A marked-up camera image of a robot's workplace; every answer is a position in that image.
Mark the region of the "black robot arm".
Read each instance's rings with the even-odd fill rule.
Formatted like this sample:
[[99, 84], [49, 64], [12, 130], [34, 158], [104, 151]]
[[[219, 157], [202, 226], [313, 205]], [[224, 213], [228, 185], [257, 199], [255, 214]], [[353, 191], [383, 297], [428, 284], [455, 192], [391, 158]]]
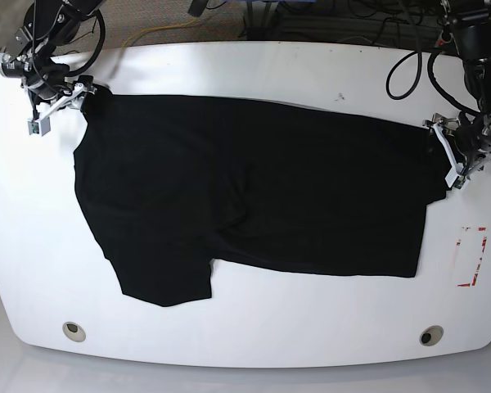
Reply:
[[[21, 80], [34, 110], [42, 102], [69, 97], [72, 85], [66, 80], [84, 74], [99, 57], [106, 39], [101, 4], [101, 1], [35, 1], [14, 38], [0, 51], [0, 71], [7, 78]], [[54, 51], [70, 44], [81, 24], [91, 19], [99, 28], [99, 38], [89, 59], [75, 70], [54, 62]]]
[[430, 54], [427, 73], [432, 86], [459, 110], [455, 119], [434, 116], [426, 125], [448, 157], [450, 187], [491, 161], [491, 1], [442, 1], [445, 21], [464, 69], [464, 84], [477, 108], [464, 106], [438, 83], [434, 65], [442, 48]]

